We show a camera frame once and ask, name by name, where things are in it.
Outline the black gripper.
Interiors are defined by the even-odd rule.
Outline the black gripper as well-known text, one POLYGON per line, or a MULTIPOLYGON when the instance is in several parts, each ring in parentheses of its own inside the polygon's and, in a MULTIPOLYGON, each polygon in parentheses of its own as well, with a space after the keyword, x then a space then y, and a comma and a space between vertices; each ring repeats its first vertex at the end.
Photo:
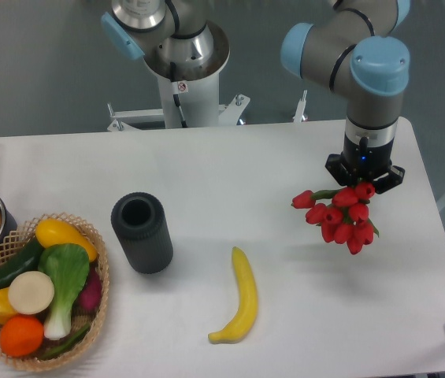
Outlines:
POLYGON ((371 181, 377 194, 383 194, 402 184, 405 169, 391 165, 394 140, 382 146, 352 142, 344 137, 342 154, 329 154, 325 168, 338 185, 355 185, 362 179, 371 181))

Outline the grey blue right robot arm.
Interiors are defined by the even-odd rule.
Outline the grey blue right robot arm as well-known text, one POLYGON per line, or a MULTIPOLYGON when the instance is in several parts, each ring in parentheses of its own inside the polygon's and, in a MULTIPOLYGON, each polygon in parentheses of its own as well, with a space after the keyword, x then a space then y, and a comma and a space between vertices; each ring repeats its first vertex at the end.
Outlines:
POLYGON ((343 150, 326 169, 341 186, 369 182, 378 194, 403 182, 391 152, 409 83, 410 52, 391 33, 406 19, 408 1, 333 1, 329 23, 296 24, 280 49, 291 74, 347 100, 343 150))

